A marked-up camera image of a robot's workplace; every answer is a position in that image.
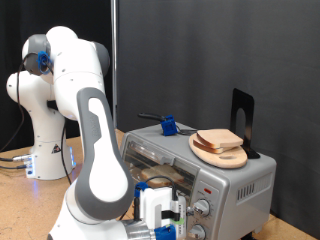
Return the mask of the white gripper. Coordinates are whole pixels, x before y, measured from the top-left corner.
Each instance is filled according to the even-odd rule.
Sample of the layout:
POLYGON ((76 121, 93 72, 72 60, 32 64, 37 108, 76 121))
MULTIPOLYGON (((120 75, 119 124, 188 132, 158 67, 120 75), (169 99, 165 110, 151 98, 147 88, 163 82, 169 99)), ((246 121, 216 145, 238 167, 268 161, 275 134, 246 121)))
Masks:
POLYGON ((193 216, 193 207, 186 208, 184 196, 172 197, 170 187, 147 188, 140 191, 140 218, 149 229, 173 225, 176 232, 175 240, 186 239, 186 215, 193 216))

